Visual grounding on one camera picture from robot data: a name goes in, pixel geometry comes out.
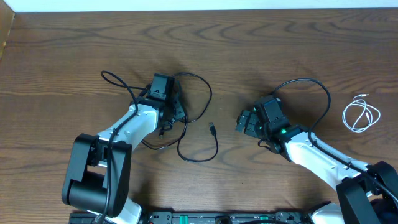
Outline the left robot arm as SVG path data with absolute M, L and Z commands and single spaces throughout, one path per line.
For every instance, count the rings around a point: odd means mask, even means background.
M 98 134 L 76 137 L 62 202 L 88 217 L 72 218 L 72 223 L 140 222 L 142 207 L 128 196 L 132 152 L 148 134 L 185 116 L 176 83 L 174 77 L 156 73 L 121 119 Z

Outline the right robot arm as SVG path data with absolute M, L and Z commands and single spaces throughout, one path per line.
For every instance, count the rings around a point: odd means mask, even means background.
M 397 223 L 397 172 L 387 162 L 368 164 L 329 146 L 308 128 L 289 123 L 280 100 L 257 100 L 237 118 L 236 130 L 298 164 L 333 188 L 338 203 L 308 214 L 310 223 Z

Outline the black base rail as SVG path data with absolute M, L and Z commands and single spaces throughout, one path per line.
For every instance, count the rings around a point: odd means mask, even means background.
M 141 214 L 141 224 L 229 224 L 229 223 L 312 223 L 309 215 L 301 212 L 217 213 L 217 212 L 173 212 L 151 211 Z

